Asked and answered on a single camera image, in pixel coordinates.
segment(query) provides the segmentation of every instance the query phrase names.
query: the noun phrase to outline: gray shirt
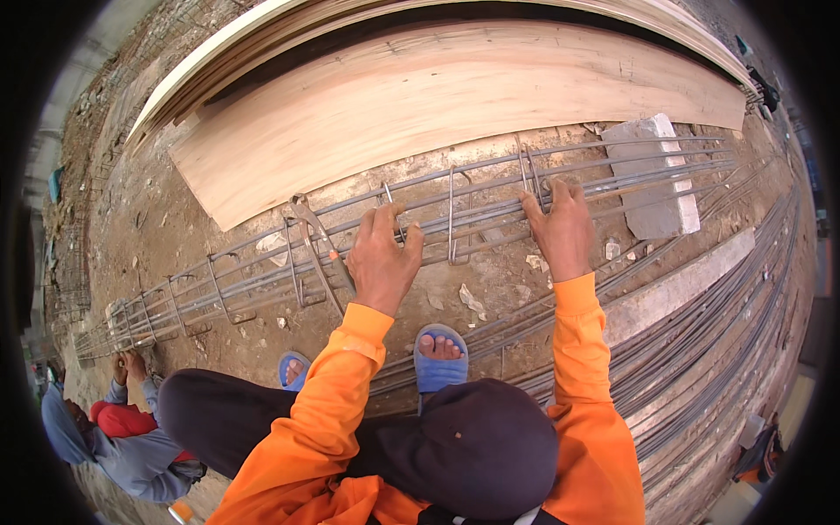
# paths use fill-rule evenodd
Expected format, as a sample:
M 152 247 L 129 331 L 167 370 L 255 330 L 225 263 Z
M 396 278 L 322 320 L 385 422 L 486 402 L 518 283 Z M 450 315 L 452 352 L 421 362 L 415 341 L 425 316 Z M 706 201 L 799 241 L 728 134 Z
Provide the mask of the gray shirt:
M 140 386 L 152 409 L 152 417 L 157 420 L 157 385 L 146 378 Z M 111 380 L 105 402 L 127 404 L 128 389 Z M 93 456 L 102 471 L 131 496 L 157 502 L 173 501 L 189 492 L 194 480 L 202 475 L 197 459 L 172 463 L 183 448 L 161 428 L 140 436 L 109 438 L 96 427 L 93 440 Z

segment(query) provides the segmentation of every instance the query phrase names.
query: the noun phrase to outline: construction worker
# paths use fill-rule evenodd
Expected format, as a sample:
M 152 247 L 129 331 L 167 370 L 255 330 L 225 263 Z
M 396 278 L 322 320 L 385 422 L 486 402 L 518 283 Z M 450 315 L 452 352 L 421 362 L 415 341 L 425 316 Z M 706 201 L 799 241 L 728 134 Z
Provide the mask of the construction worker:
M 342 325 L 313 363 L 281 362 L 291 389 L 208 370 L 162 385 L 162 428 L 233 478 L 207 523 L 644 523 L 633 438 L 610 398 L 594 228 L 580 186 L 552 188 L 548 216 L 521 195 L 557 298 L 547 416 L 515 386 L 467 382 L 463 339 L 429 325 L 415 338 L 420 415 L 362 419 L 423 251 L 417 223 L 398 247 L 401 210 L 386 204 L 364 215 L 349 252 L 358 292 Z
M 96 464 L 131 496 L 157 502 L 184 496 L 207 473 L 207 466 L 158 428 L 158 387 L 146 374 L 143 357 L 134 351 L 116 353 L 111 366 L 108 394 L 93 403 L 90 417 L 64 399 L 63 382 L 47 387 L 41 417 L 53 450 L 71 465 Z M 153 413 L 128 404 L 129 375 L 140 384 Z

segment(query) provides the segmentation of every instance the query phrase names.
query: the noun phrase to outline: concrete wall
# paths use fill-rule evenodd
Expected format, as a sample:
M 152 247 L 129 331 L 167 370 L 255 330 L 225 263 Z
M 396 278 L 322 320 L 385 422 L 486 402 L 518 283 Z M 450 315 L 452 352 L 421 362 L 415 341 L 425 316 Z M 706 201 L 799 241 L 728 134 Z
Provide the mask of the concrete wall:
M 134 26 L 161 0 L 112 0 L 59 74 L 41 113 L 39 130 L 29 149 L 24 201 L 41 209 L 50 173 L 59 167 L 65 116 L 102 67 L 131 34 Z

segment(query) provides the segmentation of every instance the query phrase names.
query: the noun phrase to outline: black pants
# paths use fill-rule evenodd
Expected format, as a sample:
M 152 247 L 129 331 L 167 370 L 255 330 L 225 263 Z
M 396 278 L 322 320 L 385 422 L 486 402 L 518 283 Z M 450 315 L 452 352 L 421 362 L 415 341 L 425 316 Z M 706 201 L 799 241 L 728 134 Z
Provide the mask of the black pants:
M 160 387 L 159 425 L 233 479 L 296 392 L 210 370 L 180 370 Z M 346 476 L 380 475 L 417 499 L 465 517 L 517 517 L 541 504 L 557 469 L 551 420 L 528 394 L 496 380 L 447 386 L 420 417 L 365 419 Z

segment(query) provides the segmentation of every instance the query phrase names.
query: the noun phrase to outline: concrete block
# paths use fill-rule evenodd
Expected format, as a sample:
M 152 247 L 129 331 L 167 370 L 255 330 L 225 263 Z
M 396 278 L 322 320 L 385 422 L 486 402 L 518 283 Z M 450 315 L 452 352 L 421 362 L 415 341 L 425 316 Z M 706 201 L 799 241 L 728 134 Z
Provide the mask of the concrete block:
M 659 113 L 650 118 L 630 120 L 613 126 L 601 133 L 604 140 L 646 139 L 653 137 L 675 137 L 674 127 L 668 116 Z M 606 154 L 611 159 L 657 154 L 666 151 L 680 151 L 678 142 L 648 142 L 642 144 L 620 144 L 607 146 Z M 630 175 L 642 171 L 656 170 L 685 164 L 685 157 L 674 156 L 652 160 L 635 160 L 612 165 L 614 176 Z M 622 195 L 625 206 L 635 206 L 665 197 L 670 193 L 691 189 L 691 180 L 664 184 L 647 190 Z M 662 239 L 690 234 L 700 229 L 700 215 L 694 195 L 685 195 L 673 200 L 652 204 L 624 213 L 627 227 L 637 239 Z

